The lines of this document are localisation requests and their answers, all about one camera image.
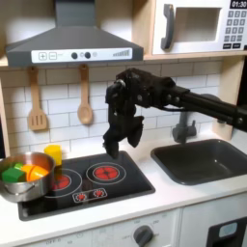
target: black sink basin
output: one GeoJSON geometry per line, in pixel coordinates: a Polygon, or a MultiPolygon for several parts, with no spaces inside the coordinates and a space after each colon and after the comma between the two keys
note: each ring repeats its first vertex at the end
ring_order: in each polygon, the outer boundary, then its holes
{"type": "Polygon", "coordinates": [[[184,185],[247,174],[247,155],[216,139],[157,148],[151,157],[172,180],[184,185]]]}

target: range hood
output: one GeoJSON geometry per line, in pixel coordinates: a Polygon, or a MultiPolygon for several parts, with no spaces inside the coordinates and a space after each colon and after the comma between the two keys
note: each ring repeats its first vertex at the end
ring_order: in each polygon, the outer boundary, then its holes
{"type": "Polygon", "coordinates": [[[55,0],[56,27],[6,47],[10,67],[143,60],[143,47],[96,28],[95,0],[55,0]]]}

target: stovetop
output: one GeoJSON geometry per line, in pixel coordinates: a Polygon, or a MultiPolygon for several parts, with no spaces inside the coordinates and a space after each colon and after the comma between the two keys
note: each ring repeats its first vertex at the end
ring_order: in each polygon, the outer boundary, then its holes
{"type": "Polygon", "coordinates": [[[28,221],[90,206],[144,196],[155,190],[129,155],[108,154],[64,160],[55,170],[53,190],[45,197],[18,205],[19,218],[28,221]]]}

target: control knob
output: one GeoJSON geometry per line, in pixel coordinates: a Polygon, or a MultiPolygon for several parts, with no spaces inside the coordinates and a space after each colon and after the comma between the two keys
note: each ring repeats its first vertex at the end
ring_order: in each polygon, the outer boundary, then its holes
{"type": "Polygon", "coordinates": [[[139,247],[145,247],[153,238],[153,232],[149,226],[142,226],[134,233],[134,239],[139,247]]]}

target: orange toy food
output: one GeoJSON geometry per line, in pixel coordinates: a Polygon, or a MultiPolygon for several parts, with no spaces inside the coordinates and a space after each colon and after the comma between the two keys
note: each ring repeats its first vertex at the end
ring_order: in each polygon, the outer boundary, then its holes
{"type": "Polygon", "coordinates": [[[26,173],[27,181],[34,181],[48,174],[43,167],[29,164],[22,166],[21,171],[26,173]]]}

